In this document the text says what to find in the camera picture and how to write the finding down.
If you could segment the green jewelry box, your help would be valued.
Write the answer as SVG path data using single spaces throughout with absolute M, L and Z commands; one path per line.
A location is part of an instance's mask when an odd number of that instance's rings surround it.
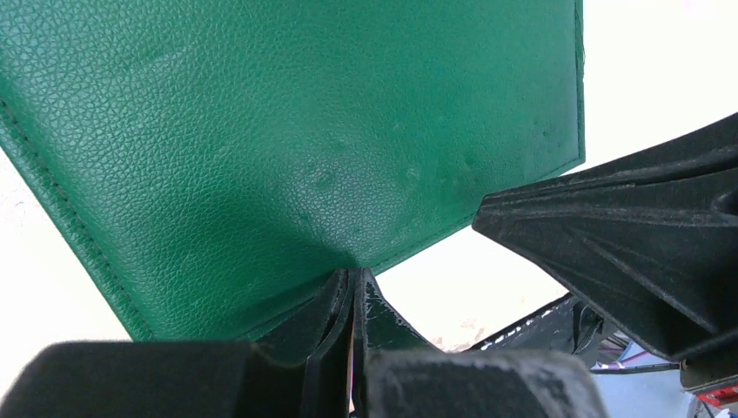
M 584 159 L 580 1 L 4 1 L 1 146 L 136 340 L 257 339 Z

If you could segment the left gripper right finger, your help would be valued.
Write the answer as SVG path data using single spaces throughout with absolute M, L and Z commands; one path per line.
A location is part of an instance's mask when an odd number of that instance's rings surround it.
M 385 299 L 372 272 L 352 271 L 358 417 L 604 417 L 588 366 L 552 350 L 446 353 Z

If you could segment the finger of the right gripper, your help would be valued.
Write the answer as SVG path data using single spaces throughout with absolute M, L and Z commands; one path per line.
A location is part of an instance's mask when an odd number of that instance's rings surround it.
M 737 118 L 486 196 L 473 229 L 659 356 L 737 340 Z

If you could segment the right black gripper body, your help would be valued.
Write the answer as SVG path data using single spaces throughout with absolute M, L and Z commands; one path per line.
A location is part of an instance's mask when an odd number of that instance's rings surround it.
M 680 364 L 682 388 L 709 406 L 737 409 L 737 362 L 685 360 Z

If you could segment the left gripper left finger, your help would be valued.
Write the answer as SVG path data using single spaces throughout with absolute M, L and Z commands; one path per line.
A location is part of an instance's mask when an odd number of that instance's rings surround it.
M 255 342 L 70 342 L 47 347 L 4 398 L 4 417 L 345 417 L 351 280 Z

